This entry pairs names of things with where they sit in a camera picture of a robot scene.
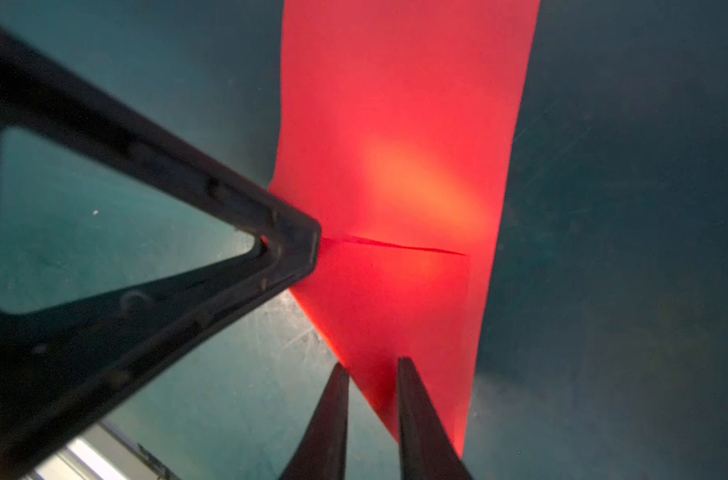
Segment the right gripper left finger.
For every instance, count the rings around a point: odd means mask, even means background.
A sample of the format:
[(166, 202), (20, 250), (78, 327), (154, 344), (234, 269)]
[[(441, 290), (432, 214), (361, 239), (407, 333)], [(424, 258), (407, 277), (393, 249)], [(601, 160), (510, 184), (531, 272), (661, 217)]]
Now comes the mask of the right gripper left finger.
[(345, 478), (350, 375), (337, 363), (280, 479)]

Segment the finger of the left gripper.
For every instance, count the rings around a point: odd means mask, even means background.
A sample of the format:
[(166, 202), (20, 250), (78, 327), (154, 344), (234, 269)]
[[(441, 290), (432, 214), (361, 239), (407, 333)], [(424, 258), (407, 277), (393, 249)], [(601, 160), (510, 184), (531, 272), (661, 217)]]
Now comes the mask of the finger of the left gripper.
[(246, 254), (12, 315), (0, 311), (0, 479), (33, 470), (171, 364), (308, 277), (317, 220), (0, 27), (0, 137), (24, 128), (243, 230)]

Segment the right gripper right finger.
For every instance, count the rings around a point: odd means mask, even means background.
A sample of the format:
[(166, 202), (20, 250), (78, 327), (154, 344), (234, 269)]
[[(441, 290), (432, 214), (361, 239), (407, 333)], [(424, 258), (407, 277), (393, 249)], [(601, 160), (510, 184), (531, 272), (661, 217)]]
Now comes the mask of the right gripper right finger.
[(397, 402), (401, 478), (471, 479), (409, 357), (398, 359)]

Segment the red square paper sheet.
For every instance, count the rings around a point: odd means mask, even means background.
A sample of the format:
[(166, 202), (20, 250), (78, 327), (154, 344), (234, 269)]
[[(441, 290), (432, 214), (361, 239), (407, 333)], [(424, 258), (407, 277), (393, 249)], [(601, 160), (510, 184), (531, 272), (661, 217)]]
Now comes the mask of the red square paper sheet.
[(288, 1), (271, 191), (322, 227), (292, 294), (391, 432), (415, 362), (456, 450), (535, 1)]

